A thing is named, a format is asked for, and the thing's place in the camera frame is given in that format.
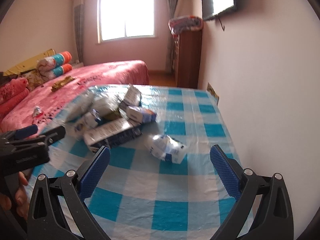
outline window sill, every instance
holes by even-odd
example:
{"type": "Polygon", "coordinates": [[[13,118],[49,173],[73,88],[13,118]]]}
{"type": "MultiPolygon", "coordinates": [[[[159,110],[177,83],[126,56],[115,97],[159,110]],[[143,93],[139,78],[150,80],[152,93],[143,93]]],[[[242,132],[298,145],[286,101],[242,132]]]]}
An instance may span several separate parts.
{"type": "Polygon", "coordinates": [[[125,40],[134,40],[134,39],[157,39],[157,36],[150,35],[150,36],[133,36],[133,37],[117,38],[117,39],[112,39],[112,40],[100,41],[100,42],[97,42],[96,45],[109,43],[109,42],[113,42],[113,41],[125,41],[125,40]]]}

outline silver screw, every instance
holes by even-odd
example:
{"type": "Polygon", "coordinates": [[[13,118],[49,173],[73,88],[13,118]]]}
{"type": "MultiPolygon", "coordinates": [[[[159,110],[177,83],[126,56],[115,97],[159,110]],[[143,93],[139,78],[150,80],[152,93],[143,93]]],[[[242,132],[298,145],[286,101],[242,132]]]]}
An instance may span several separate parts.
{"type": "Polygon", "coordinates": [[[40,174],[40,175],[38,176],[38,179],[39,179],[39,180],[44,180],[44,178],[45,178],[45,175],[44,175],[44,174],[40,174]]]}
{"type": "Polygon", "coordinates": [[[276,173],[276,174],[275,174],[275,177],[276,177],[276,179],[282,179],[282,175],[279,174],[279,173],[276,173]]]}
{"type": "Polygon", "coordinates": [[[245,169],[244,173],[247,174],[248,176],[251,176],[253,174],[253,171],[250,169],[245,169]]]}
{"type": "Polygon", "coordinates": [[[72,177],[72,176],[74,176],[75,174],[76,174],[76,172],[73,171],[73,170],[67,171],[67,176],[68,176],[68,177],[72,177]]]}

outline yellow headboard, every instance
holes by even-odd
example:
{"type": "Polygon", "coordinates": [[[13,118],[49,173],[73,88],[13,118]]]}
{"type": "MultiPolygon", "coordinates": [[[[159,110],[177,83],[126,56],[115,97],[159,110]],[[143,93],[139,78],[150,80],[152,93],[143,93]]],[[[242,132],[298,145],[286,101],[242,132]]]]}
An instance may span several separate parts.
{"type": "Polygon", "coordinates": [[[27,59],[12,68],[9,68],[7,71],[4,72],[4,76],[8,76],[11,74],[20,74],[21,72],[25,72],[27,70],[35,69],[37,66],[37,61],[41,60],[45,57],[53,56],[56,52],[53,49],[49,49],[43,53],[40,53],[37,56],[34,56],[30,59],[27,59]]]}

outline window frame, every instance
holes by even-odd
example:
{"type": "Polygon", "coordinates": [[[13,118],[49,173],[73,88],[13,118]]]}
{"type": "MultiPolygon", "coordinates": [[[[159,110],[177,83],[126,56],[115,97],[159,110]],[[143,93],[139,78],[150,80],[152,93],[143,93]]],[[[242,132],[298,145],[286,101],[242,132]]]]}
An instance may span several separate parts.
{"type": "Polygon", "coordinates": [[[97,3],[97,23],[98,23],[98,44],[104,43],[104,42],[110,42],[110,41],[119,41],[119,40],[130,40],[130,39],[149,39],[149,38],[156,38],[156,0],[153,0],[153,35],[142,35],[142,36],[132,36],[132,37],[127,37],[127,32],[125,30],[125,25],[124,25],[124,35],[125,37],[121,38],[115,38],[111,40],[103,40],[102,39],[102,28],[101,28],[101,0],[98,0],[97,3]]]}

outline blue and white tablecloth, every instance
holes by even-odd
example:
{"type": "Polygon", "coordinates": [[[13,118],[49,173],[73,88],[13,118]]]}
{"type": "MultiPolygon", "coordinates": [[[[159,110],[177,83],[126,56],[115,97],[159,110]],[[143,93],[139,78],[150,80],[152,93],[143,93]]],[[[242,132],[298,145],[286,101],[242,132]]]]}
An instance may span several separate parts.
{"type": "MultiPolygon", "coordinates": [[[[123,97],[127,87],[93,90],[123,97]]],[[[219,144],[239,162],[217,103],[200,90],[136,87],[142,92],[141,105],[157,112],[156,123],[145,124],[142,136],[111,150],[110,164],[85,203],[112,239],[210,239],[235,202],[212,166],[211,146],[219,144]],[[145,148],[148,134],[163,133],[187,145],[181,164],[162,162],[145,148]]],[[[62,110],[45,130],[60,125],[65,115],[62,110]]],[[[66,125],[67,132],[71,128],[72,123],[66,125]]],[[[34,169],[29,197],[39,174],[62,176],[92,156],[83,140],[66,135],[50,147],[50,162],[34,169]]],[[[79,234],[63,199],[61,203],[70,227],[79,234]]],[[[251,213],[242,233],[252,220],[251,213]]]]}

